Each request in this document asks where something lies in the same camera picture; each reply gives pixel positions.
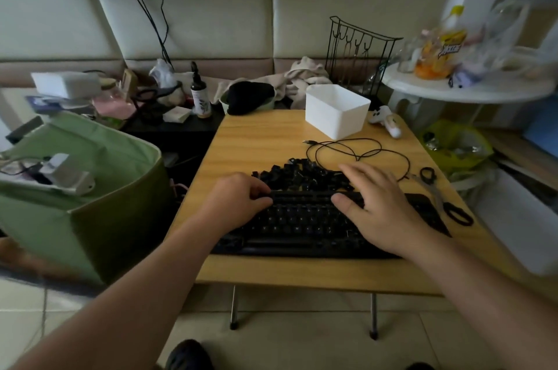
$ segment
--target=hand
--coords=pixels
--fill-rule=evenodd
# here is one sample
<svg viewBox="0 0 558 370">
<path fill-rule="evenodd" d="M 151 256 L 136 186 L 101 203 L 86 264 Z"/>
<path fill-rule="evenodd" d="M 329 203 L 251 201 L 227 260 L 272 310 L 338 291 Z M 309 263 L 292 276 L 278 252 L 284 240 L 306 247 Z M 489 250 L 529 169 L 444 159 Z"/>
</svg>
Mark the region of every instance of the hand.
<svg viewBox="0 0 558 370">
<path fill-rule="evenodd" d="M 360 162 L 340 164 L 339 168 L 359 189 L 364 209 L 341 193 L 334 194 L 331 201 L 366 240 L 408 258 L 413 249 L 419 248 L 417 242 L 422 241 L 425 234 L 434 232 L 408 203 L 393 173 L 384 173 Z"/>
<path fill-rule="evenodd" d="M 260 179 L 245 173 L 233 173 L 217 181 L 196 217 L 215 225 L 221 235 L 250 221 L 255 214 L 273 204 L 268 194 L 270 188 Z"/>
</svg>

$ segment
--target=black shoe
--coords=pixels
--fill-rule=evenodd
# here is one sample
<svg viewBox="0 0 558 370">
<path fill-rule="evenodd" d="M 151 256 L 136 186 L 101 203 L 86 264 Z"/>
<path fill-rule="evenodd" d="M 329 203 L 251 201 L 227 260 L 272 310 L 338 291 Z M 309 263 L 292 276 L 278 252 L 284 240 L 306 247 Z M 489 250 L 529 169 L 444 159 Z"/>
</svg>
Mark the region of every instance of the black shoe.
<svg viewBox="0 0 558 370">
<path fill-rule="evenodd" d="M 414 363 L 407 367 L 406 370 L 435 370 L 434 367 L 426 363 Z"/>
<path fill-rule="evenodd" d="M 164 370 L 215 370 L 209 355 L 194 339 L 183 340 L 172 350 Z"/>
</svg>

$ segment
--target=scissors handle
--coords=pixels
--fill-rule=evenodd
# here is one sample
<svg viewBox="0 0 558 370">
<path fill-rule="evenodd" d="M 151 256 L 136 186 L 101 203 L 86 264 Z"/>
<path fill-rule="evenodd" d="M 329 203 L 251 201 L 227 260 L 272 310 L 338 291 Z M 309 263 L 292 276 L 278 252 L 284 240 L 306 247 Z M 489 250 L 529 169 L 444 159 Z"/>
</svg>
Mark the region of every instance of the scissors handle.
<svg viewBox="0 0 558 370">
<path fill-rule="evenodd" d="M 464 211 L 461 207 L 457 207 L 454 204 L 444 202 L 443 203 L 443 211 L 449 216 L 449 218 L 461 226 L 472 226 L 475 222 L 473 218 Z"/>
<path fill-rule="evenodd" d="M 426 184 L 433 185 L 436 182 L 436 171 L 433 168 L 422 168 L 420 179 Z"/>
</svg>

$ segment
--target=blue box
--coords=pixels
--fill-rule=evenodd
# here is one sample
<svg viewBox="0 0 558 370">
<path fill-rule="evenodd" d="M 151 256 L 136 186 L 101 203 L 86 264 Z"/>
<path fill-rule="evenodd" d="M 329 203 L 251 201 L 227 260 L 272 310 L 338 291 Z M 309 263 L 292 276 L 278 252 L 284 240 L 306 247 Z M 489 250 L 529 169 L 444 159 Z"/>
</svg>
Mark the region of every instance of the blue box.
<svg viewBox="0 0 558 370">
<path fill-rule="evenodd" d="M 523 133 L 524 138 L 558 157 L 558 94 L 547 104 Z"/>
</svg>

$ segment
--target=tabletop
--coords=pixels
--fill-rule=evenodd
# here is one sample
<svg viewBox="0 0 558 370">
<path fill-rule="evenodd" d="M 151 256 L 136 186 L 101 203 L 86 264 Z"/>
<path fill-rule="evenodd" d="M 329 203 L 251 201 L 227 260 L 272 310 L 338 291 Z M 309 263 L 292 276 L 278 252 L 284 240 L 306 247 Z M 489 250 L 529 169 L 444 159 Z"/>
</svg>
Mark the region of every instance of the tabletop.
<svg viewBox="0 0 558 370">
<path fill-rule="evenodd" d="M 438 173 L 438 187 L 445 199 L 472 212 L 451 187 L 428 153 L 405 123 L 398 119 L 402 138 L 395 140 L 380 125 L 364 124 L 362 131 L 350 138 L 369 137 L 384 148 L 405 154 L 411 162 L 411 172 L 417 174 L 430 166 Z M 305 121 L 305 112 L 274 110 L 226 116 L 196 174 L 180 210 L 169 230 L 177 230 L 198 210 L 213 184 L 221 176 L 234 171 L 248 174 L 270 170 L 274 164 L 283 165 L 291 157 L 306 157 L 304 140 L 328 141 L 329 138 Z M 369 151 L 372 141 L 348 141 L 357 154 Z M 328 169 L 338 170 L 338 163 L 350 162 L 352 157 L 323 148 L 319 160 Z M 403 176 L 407 162 L 403 157 L 383 151 L 363 161 L 391 170 Z M 428 192 L 412 180 L 403 180 L 406 193 Z M 482 260 L 504 273 L 517 277 L 516 265 L 492 236 L 478 223 L 459 226 L 447 216 L 442 219 L 451 235 Z M 237 284 L 296 286 L 332 290 L 385 292 L 398 294 L 441 295 L 440 290 L 422 270 L 406 260 L 333 260 L 321 258 L 247 257 L 210 255 L 201 268 L 196 282 L 227 282 Z"/>
<path fill-rule="evenodd" d="M 534 101 L 554 92 L 553 79 L 527 80 L 522 78 L 490 79 L 469 88 L 450 88 L 447 79 L 425 80 L 412 73 L 397 71 L 398 64 L 389 66 L 382 82 L 397 92 L 456 103 L 505 104 Z"/>
</svg>

